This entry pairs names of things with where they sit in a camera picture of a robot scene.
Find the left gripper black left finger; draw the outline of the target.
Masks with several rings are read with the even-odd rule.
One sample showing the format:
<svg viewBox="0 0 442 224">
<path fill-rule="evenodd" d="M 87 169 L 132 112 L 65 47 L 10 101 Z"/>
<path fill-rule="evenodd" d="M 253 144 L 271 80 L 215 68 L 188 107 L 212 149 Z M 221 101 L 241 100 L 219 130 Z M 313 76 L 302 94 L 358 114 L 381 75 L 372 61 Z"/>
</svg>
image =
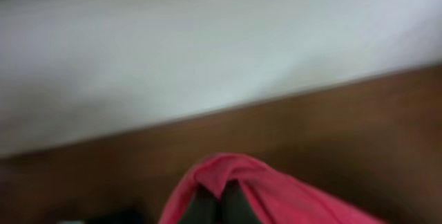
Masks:
<svg viewBox="0 0 442 224">
<path fill-rule="evenodd" d="M 220 220 L 218 199 L 204 186 L 198 185 L 178 224 L 216 224 Z"/>
</svg>

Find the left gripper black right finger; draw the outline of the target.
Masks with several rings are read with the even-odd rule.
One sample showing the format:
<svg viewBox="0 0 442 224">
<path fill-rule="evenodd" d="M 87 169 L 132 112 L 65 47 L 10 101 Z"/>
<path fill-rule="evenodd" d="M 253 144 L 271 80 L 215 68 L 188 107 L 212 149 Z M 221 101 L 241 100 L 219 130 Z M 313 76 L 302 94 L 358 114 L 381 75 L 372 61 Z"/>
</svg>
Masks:
<svg viewBox="0 0 442 224">
<path fill-rule="evenodd" d="M 226 184 L 220 200 L 220 211 L 224 224 L 262 224 L 237 180 L 230 180 Z"/>
</svg>

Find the red t-shirt with logo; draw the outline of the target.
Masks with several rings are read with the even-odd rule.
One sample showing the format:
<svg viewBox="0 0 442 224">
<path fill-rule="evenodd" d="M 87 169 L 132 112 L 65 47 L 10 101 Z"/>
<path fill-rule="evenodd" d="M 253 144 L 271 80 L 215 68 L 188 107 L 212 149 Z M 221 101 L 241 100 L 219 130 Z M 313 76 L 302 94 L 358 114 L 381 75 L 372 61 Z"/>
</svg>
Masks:
<svg viewBox="0 0 442 224">
<path fill-rule="evenodd" d="M 218 153 L 194 165 L 173 190 L 160 224 L 177 224 L 198 187 L 220 200 L 237 180 L 252 210 L 265 224 L 383 224 L 364 211 L 241 153 Z"/>
</svg>

